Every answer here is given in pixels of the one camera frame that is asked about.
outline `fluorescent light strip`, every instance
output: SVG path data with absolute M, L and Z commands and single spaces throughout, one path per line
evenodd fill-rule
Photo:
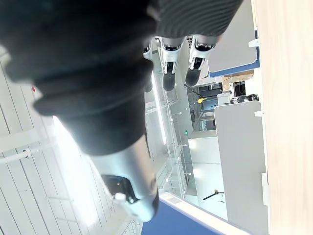
M 156 110 L 157 110 L 158 121 L 160 122 L 163 144 L 166 144 L 165 128 L 164 128 L 164 123 L 163 123 L 163 118 L 162 118 L 162 113 L 161 113 L 160 100 L 159 100 L 158 93 L 157 93 L 157 83 L 156 83 L 156 79 L 155 79 L 153 72 L 151 74 L 151 80 L 152 80 L 153 94 L 155 96 L 155 101 L 156 101 Z

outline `blue mat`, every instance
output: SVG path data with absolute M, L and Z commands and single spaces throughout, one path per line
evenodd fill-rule
M 157 215 L 144 223 L 142 235 L 220 235 L 160 201 Z

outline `black fabric sleeve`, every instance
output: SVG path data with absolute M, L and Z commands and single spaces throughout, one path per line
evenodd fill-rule
M 83 151 L 105 155 L 145 133 L 143 89 L 153 65 L 143 42 L 156 29 L 147 0 L 4 0 L 6 72 L 36 85 L 34 105 L 56 115 Z

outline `yellow object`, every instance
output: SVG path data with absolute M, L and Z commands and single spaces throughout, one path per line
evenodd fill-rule
M 201 104 L 204 100 L 206 100 L 207 98 L 200 98 L 198 99 L 198 103 Z

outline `white wall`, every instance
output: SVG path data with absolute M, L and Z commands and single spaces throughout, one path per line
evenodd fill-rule
M 227 219 L 225 197 L 215 195 L 205 201 L 202 199 L 213 194 L 214 190 L 224 191 L 220 153 L 216 137 L 189 139 L 193 162 L 193 173 L 198 194 L 199 207 L 223 219 Z

